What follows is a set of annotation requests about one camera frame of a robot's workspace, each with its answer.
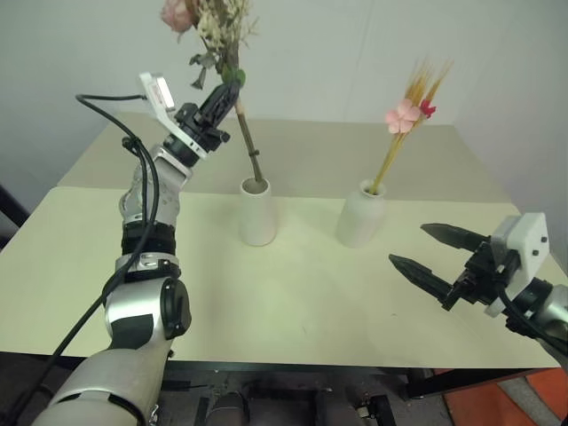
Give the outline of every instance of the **red flower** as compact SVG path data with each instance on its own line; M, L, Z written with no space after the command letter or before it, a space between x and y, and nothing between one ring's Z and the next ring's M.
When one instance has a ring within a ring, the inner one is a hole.
M426 118L430 118L430 117L432 117L432 114L434 114L436 112L436 107L430 106L430 101L425 99L420 104L420 110L422 111L422 113L424 115L426 115Z

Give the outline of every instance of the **orange floor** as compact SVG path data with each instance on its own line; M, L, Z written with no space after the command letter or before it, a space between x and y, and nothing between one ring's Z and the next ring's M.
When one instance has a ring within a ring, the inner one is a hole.
M568 376L552 368L527 377L540 398L561 419L568 414ZM535 426L497 384L445 395L455 426Z

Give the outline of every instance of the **white ceramic vase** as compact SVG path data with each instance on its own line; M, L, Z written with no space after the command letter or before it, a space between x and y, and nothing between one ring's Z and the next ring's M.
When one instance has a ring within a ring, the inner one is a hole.
M270 182L264 181L260 192L253 177L241 183L239 235L250 246L264 246L276 236L276 207Z
M343 205L335 236L347 247L357 248L368 243L383 220L386 190L379 185L379 193L372 195L367 192L372 184L371 180L361 182L359 189L350 193Z

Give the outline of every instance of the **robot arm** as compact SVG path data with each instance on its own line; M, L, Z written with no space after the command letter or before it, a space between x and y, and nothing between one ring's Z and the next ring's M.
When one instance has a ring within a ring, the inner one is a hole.
M123 284L107 297L109 348L87 358L69 376L35 426L146 424L158 399L173 339L191 323L189 298L178 279L181 272L176 258L179 192L192 176L193 165L229 139L217 126L236 102L240 85L218 86L201 107L184 104L174 125L166 114L173 101L163 78L143 74L140 80L156 118L170 131L163 144L150 151L160 197L154 229ZM142 175L138 166L130 190L119 203L122 256L116 270L126 264L146 226ZM151 194L156 182L148 179L147 183Z
M536 339L568 371L568 287L535 278L548 255L544 214L507 217L490 237L443 224L422 229L473 255L452 286L414 260L390 255L407 279L436 297L447 311L462 298L486 305L491 317L504 313L509 330Z

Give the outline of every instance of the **pink blossom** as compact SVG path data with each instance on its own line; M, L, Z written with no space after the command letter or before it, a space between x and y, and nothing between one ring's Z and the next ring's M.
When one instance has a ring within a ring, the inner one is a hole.
M420 108L413 106L412 100L402 99L397 109L389 111L384 120L389 124L390 133L408 133L420 118L420 113Z
M185 0L166 0L161 17L180 36L195 22L195 17L187 10Z

